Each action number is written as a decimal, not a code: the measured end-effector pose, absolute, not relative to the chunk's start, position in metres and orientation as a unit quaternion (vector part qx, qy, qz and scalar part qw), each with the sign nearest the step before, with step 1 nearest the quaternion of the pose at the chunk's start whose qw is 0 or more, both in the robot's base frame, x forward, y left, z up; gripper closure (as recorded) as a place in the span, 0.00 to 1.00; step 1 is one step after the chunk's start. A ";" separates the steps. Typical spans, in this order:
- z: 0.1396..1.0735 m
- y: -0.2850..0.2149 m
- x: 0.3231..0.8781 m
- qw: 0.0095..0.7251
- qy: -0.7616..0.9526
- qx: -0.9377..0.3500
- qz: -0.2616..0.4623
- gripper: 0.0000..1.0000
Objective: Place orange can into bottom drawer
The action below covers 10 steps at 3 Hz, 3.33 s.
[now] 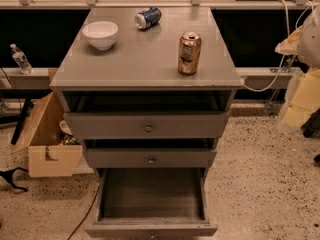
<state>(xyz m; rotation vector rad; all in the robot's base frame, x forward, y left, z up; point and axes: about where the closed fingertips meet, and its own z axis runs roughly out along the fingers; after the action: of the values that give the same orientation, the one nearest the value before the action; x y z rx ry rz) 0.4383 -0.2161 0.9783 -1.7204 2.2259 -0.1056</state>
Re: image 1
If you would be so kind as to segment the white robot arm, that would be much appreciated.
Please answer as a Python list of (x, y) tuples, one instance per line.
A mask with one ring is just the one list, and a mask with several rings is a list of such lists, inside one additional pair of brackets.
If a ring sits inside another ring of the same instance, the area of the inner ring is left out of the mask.
[(276, 46), (275, 52), (296, 55), (299, 62), (308, 66), (306, 73), (295, 74), (289, 81), (279, 113), (279, 128), (293, 132), (320, 109), (320, 6)]

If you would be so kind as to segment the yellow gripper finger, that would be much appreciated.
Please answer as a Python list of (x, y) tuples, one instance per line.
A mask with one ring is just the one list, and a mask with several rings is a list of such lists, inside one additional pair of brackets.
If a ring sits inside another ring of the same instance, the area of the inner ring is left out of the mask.
[(275, 52), (282, 55), (297, 55), (302, 27), (295, 29), (286, 39), (278, 43)]
[(320, 109), (320, 69), (310, 68), (289, 81), (285, 103), (278, 116), (278, 129), (291, 133), (301, 128)]

